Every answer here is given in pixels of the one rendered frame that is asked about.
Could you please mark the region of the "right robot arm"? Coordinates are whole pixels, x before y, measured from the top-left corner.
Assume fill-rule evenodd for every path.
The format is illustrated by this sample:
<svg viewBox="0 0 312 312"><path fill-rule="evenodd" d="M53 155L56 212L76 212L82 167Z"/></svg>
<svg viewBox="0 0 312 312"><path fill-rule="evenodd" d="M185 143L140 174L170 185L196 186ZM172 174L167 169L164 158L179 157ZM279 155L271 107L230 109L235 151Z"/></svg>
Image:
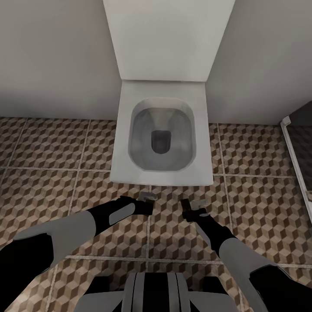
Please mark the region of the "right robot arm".
<svg viewBox="0 0 312 312"><path fill-rule="evenodd" d="M222 227L199 206L207 199L192 201L183 219L216 251L254 312L312 312L312 289L296 282L282 267L255 252Z"/></svg>

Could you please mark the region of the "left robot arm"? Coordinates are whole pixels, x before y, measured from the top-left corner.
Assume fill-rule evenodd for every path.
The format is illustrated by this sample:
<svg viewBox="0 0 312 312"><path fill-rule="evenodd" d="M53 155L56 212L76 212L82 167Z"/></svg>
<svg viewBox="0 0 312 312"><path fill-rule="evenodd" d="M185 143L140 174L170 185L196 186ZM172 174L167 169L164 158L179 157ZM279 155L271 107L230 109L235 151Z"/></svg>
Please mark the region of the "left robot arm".
<svg viewBox="0 0 312 312"><path fill-rule="evenodd" d="M140 192L138 200L121 195L116 201L26 228L0 248L0 312L37 277L104 230L130 215L152 215L156 194Z"/></svg>

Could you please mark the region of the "robot trunk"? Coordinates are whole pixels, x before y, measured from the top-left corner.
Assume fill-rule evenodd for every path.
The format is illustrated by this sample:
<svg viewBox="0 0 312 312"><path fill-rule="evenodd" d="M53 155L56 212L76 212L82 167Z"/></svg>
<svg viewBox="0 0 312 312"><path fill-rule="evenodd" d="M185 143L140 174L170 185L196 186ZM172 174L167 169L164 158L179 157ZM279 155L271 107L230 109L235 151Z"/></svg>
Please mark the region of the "robot trunk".
<svg viewBox="0 0 312 312"><path fill-rule="evenodd" d="M191 312L182 273L130 273L121 312Z"/></svg>

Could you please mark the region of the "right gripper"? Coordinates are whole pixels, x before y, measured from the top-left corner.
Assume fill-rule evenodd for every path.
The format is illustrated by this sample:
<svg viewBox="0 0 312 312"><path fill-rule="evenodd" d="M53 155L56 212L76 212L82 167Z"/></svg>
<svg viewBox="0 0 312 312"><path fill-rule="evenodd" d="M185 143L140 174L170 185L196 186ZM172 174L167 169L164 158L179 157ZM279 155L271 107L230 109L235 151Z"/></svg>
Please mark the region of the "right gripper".
<svg viewBox="0 0 312 312"><path fill-rule="evenodd" d="M188 211L182 212L182 217L183 219L186 219L187 222L195 222L194 216L196 215L196 213L202 213L202 212L207 213L205 208L199 208L199 210L194 210L194 211L188 210Z"/></svg>

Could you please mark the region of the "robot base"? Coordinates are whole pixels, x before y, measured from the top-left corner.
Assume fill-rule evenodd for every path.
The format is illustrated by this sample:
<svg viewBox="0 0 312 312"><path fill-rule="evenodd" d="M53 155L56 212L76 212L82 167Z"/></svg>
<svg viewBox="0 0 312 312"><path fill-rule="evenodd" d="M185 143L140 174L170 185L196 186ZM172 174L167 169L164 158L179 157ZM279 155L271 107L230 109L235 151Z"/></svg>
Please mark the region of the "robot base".
<svg viewBox="0 0 312 312"><path fill-rule="evenodd" d="M96 276L73 312L121 312L124 289L109 292L107 276ZM191 312L239 312L217 276L205 276L203 292L188 288Z"/></svg>

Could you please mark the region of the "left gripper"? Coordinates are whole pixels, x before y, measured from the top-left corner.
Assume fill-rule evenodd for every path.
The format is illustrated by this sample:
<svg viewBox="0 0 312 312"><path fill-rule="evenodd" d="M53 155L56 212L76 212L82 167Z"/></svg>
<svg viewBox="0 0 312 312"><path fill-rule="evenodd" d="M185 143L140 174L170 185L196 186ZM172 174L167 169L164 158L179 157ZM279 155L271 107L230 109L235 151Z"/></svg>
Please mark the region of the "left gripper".
<svg viewBox="0 0 312 312"><path fill-rule="evenodd" d="M137 215L152 215L153 213L153 204L152 203L145 203L144 201L139 201L140 202L140 211L137 213Z"/></svg>

